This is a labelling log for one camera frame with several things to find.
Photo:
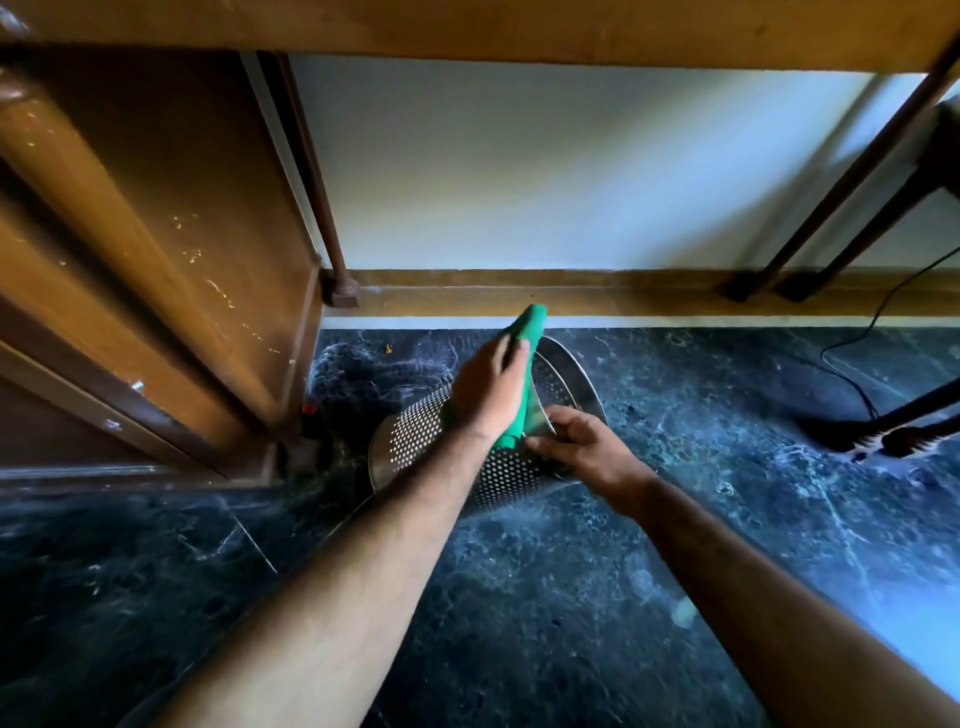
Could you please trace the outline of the dark furniture foot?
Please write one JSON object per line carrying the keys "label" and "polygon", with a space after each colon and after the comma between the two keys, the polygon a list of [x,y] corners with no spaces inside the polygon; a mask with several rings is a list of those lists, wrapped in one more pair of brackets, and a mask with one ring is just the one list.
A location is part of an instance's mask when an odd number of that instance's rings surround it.
{"label": "dark furniture foot", "polygon": [[799,431],[813,444],[861,461],[870,455],[909,459],[931,455],[937,447],[960,436],[960,411],[928,424],[916,421],[960,406],[960,377],[905,405],[869,420],[797,418]]}

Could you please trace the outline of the person's left forearm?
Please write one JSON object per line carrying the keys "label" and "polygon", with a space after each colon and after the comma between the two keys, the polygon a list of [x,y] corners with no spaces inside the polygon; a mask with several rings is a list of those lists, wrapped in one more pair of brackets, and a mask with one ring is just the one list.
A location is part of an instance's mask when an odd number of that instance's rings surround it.
{"label": "person's left forearm", "polygon": [[150,728],[359,728],[498,432],[444,434],[174,695]]}

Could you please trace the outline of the person's right forearm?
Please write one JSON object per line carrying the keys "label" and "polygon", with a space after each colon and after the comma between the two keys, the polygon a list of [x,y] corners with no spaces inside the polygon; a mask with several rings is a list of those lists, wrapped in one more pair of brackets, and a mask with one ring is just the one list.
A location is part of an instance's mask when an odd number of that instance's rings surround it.
{"label": "person's right forearm", "polygon": [[960,728],[960,703],[672,484],[639,478],[622,508],[780,728]]}

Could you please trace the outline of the person's right hand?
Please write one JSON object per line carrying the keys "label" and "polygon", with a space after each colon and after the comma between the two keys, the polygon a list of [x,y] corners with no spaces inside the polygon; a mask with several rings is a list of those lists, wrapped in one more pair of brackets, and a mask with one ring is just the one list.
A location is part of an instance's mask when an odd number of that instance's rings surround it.
{"label": "person's right hand", "polygon": [[615,512],[638,520],[643,498],[659,481],[600,418],[594,434],[529,436],[524,445],[534,454],[567,467],[577,480]]}

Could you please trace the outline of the wooden baseboard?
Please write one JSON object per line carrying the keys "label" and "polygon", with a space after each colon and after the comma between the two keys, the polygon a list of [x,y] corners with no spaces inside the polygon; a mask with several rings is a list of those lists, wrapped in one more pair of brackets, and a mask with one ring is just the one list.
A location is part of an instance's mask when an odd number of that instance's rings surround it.
{"label": "wooden baseboard", "polygon": [[791,302],[764,290],[745,302],[721,294],[733,275],[722,270],[361,270],[354,308],[328,307],[327,319],[412,318],[513,320],[528,305],[545,305],[550,321],[573,318],[691,320],[718,326],[722,319],[797,319],[804,326],[838,326],[840,320],[870,319],[884,297],[909,273],[896,269],[854,269],[821,293]]}

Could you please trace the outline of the thin dark metal table leg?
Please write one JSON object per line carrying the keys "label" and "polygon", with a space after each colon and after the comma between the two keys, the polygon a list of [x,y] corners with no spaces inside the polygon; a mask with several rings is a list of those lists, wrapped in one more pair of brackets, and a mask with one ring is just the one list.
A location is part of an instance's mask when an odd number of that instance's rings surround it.
{"label": "thin dark metal table leg", "polygon": [[336,309],[357,309],[361,287],[344,260],[290,56],[267,51],[257,51],[256,56],[329,259],[326,300]]}

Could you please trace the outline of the brown wooden cabinet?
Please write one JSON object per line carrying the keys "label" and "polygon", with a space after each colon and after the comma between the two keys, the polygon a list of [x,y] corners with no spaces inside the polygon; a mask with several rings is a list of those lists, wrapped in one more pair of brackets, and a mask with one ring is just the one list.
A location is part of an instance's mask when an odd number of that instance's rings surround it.
{"label": "brown wooden cabinet", "polygon": [[0,492],[280,483],[322,261],[256,59],[0,48]]}

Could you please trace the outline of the green cleaning cloth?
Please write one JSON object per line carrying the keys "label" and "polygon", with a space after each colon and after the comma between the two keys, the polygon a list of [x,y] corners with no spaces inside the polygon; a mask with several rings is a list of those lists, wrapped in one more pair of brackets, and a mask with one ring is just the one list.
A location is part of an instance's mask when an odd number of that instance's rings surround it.
{"label": "green cleaning cloth", "polygon": [[[530,304],[512,323],[491,338],[496,339],[501,334],[516,334],[528,339],[531,344],[530,363],[521,410],[513,424],[491,446],[494,449],[515,449],[525,436],[533,435],[546,422],[543,408],[537,403],[532,374],[536,349],[544,337],[546,319],[547,308],[545,305]],[[440,423],[445,430],[457,427],[454,422],[453,406],[450,400],[451,392],[452,387],[448,399],[440,407]]]}

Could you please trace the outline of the wooden table top edge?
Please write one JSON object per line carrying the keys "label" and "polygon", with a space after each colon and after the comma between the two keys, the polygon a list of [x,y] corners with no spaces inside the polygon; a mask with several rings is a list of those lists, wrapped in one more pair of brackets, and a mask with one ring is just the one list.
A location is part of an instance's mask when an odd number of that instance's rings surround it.
{"label": "wooden table top edge", "polygon": [[960,0],[0,0],[0,44],[921,72]]}

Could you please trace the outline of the perforated steel bin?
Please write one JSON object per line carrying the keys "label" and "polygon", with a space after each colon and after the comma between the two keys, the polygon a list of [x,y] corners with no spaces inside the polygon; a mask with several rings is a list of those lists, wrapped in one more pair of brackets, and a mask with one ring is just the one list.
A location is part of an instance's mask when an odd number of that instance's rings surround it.
{"label": "perforated steel bin", "polygon": [[[444,384],[378,426],[368,449],[374,491],[385,490],[430,451],[450,423],[450,392],[450,384]],[[557,437],[545,407],[571,407],[607,422],[578,360],[549,336],[542,336],[531,353],[526,393],[525,409],[517,419],[520,436],[486,455],[462,508],[463,517],[496,511],[576,482],[569,467],[535,455],[522,442],[526,436]]]}

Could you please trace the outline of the thick dark metal table leg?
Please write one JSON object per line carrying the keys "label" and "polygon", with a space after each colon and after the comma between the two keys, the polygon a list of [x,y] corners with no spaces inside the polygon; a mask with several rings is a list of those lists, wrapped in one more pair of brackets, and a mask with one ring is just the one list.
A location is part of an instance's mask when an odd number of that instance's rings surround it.
{"label": "thick dark metal table leg", "polygon": [[960,202],[960,110],[942,104],[930,138],[919,152],[914,172],[832,261],[818,271],[792,273],[775,292],[801,303],[830,285],[920,202],[943,189]]}

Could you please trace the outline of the person's left hand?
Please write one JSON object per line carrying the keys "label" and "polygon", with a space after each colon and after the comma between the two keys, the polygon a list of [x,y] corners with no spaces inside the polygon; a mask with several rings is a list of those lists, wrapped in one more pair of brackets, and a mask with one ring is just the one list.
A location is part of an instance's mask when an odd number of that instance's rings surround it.
{"label": "person's left hand", "polygon": [[459,370],[450,401],[454,423],[487,447],[493,446],[522,410],[526,382],[499,380],[492,368],[490,339]]}

